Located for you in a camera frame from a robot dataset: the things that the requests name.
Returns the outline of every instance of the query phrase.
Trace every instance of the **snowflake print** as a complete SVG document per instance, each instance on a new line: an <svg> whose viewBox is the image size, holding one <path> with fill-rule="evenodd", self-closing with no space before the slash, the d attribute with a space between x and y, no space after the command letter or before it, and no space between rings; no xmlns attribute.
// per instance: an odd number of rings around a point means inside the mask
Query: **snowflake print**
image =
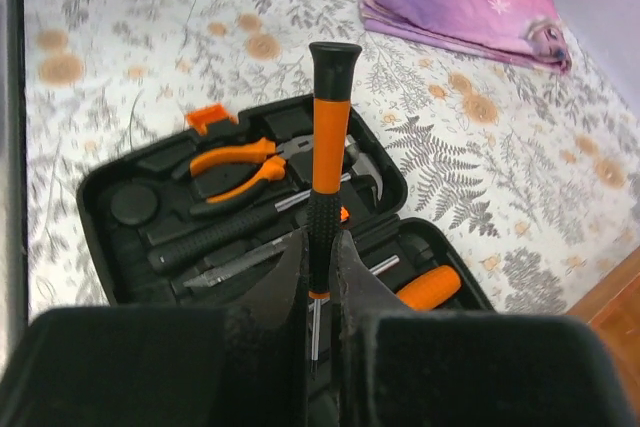
<svg viewBox="0 0 640 427"><path fill-rule="evenodd" d="M491 5L491 8L495 10L498 15L509 12L509 8L511 7L511 3L505 0L490 0L489 5Z"/></svg>

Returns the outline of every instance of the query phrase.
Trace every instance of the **floral tablecloth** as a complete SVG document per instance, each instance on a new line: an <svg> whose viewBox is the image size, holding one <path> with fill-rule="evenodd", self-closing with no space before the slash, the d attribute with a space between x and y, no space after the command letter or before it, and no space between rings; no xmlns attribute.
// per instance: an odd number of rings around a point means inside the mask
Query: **floral tablecloth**
<svg viewBox="0 0 640 427"><path fill-rule="evenodd" d="M31 309L100 304L76 209L97 165L311 89L314 40L364 48L355 109L499 311L567 310L638 244L638 122L571 34L558 77L364 32L357 0L25 0Z"/></svg>

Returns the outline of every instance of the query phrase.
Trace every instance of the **open toolbox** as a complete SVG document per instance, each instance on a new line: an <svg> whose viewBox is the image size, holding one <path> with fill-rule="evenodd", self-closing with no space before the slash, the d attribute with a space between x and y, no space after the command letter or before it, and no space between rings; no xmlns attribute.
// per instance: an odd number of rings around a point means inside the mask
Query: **open toolbox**
<svg viewBox="0 0 640 427"><path fill-rule="evenodd" d="M206 212L207 198L224 195L242 185L260 170L261 164L236 162L197 172L193 160L199 155L263 138L281 145L313 132L312 95L244 110L237 119L220 112L220 108L196 112L190 117L192 128L99 167L80 185L78 206L82 225L111 304L231 302L273 268L279 256L207 288L184 284L205 271L224 268L252 249L305 225L303 201L280 212L274 221L263 223L260 229L246 233L237 230L234 240L216 248L203 250L198 245L198 235L203 231L214 226L238 229L237 225L231 225L237 217L311 188L313 152L301 149L288 159L284 178L264 183L257 197L240 194L225 204L226 210ZM356 166L357 157L349 155L347 149L343 172L349 173L351 179L342 182L340 188L345 214L342 225L351 231L364 264L371 268L395 259L393 266L379 275L394 292L425 272L449 265L459 275L461 287L438 308L492 310L486 295L442 232L425 220L398 217L396 212L407 197L406 182L353 110L348 134L368 164L365 169L360 164ZM190 248L195 248L194 255ZM175 252L186 255L164 269L159 259ZM322 318L328 321L330 316ZM325 341L320 346L324 352L321 360L328 354L329 338L321 336ZM321 364L315 387L310 388L312 396L326 385L323 379L328 375L327 364L324 363L324 368Z"/></svg>

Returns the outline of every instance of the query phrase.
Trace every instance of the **brown wooden surface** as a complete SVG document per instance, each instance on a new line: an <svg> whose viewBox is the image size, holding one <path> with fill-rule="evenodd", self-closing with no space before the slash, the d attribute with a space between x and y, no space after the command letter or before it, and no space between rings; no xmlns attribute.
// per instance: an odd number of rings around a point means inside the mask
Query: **brown wooden surface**
<svg viewBox="0 0 640 427"><path fill-rule="evenodd" d="M570 311L600 335L640 419L640 248Z"/></svg>

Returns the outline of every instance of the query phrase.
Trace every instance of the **pink fabric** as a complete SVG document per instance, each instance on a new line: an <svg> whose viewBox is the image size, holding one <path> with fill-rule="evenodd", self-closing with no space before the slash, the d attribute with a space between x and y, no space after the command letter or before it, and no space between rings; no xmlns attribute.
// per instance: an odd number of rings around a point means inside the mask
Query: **pink fabric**
<svg viewBox="0 0 640 427"><path fill-rule="evenodd" d="M374 32L523 66L567 72L553 0L361 0Z"/></svg>

